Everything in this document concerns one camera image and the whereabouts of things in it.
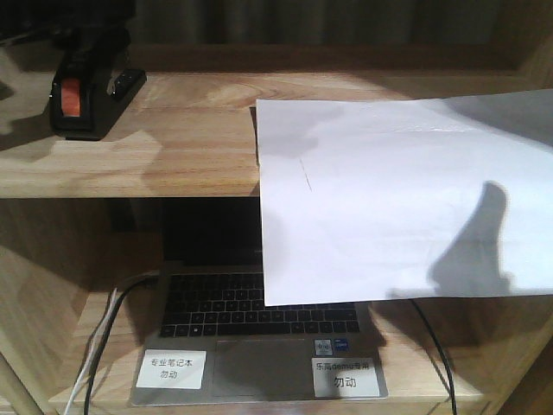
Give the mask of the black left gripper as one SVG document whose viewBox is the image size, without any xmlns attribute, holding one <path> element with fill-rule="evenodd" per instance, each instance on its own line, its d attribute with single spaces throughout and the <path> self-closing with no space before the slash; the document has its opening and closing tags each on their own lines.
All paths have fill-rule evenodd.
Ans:
<svg viewBox="0 0 553 415">
<path fill-rule="evenodd" d="M 126 40 L 134 1 L 2 1 L 1 45 L 51 39 L 63 48 Z"/>
</svg>

